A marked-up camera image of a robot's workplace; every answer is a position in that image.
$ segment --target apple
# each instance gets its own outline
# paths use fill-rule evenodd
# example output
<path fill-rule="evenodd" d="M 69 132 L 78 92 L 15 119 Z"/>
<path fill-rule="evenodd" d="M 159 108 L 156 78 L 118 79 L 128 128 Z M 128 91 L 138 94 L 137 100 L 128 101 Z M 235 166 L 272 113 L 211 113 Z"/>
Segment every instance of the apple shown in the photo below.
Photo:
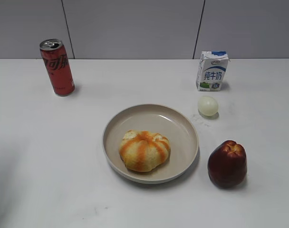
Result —
<path fill-rule="evenodd" d="M 245 149 L 235 141 L 224 141 L 209 157 L 208 174 L 218 187 L 231 188 L 238 185 L 244 180 L 246 173 Z"/>

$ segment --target plate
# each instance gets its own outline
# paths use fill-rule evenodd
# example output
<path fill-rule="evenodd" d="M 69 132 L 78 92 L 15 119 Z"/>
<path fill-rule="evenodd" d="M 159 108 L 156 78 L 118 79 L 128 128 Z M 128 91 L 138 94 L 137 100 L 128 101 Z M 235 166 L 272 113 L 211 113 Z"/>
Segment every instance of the plate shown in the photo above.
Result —
<path fill-rule="evenodd" d="M 168 160 L 150 172 L 138 173 L 125 167 L 119 145 L 128 130 L 151 131 L 166 136 L 170 142 Z M 106 158 L 121 176 L 144 184 L 159 184 L 182 175 L 198 152 L 198 135 L 190 121 L 176 110 L 157 104 L 127 108 L 107 124 L 102 138 Z"/>

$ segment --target drink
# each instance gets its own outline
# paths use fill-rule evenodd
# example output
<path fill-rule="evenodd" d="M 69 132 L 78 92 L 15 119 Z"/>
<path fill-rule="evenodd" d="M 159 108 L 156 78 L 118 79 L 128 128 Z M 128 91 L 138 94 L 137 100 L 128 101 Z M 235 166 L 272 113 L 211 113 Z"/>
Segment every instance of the drink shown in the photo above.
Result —
<path fill-rule="evenodd" d="M 228 60 L 225 51 L 202 51 L 196 78 L 197 90 L 220 91 Z"/>
<path fill-rule="evenodd" d="M 59 39 L 47 39 L 40 43 L 40 52 L 54 91 L 67 96 L 75 89 L 67 53 Z"/>

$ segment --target orange striped bun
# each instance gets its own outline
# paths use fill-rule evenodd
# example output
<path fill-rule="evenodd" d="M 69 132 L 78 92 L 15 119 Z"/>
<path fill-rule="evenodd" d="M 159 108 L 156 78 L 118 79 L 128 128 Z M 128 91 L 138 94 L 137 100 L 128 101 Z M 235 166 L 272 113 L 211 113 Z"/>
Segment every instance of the orange striped bun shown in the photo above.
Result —
<path fill-rule="evenodd" d="M 138 172 L 149 172 L 164 163 L 170 152 L 169 140 L 158 133 L 130 130 L 119 147 L 125 166 Z"/>

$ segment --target red can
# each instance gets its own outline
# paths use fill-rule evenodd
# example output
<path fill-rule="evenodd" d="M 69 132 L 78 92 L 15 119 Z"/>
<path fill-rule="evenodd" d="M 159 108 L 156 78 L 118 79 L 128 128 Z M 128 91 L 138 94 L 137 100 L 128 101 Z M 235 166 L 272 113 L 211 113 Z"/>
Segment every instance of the red can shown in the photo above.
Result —
<path fill-rule="evenodd" d="M 59 39 L 44 40 L 40 43 L 40 52 L 55 93 L 59 96 L 72 93 L 75 85 L 63 42 Z"/>

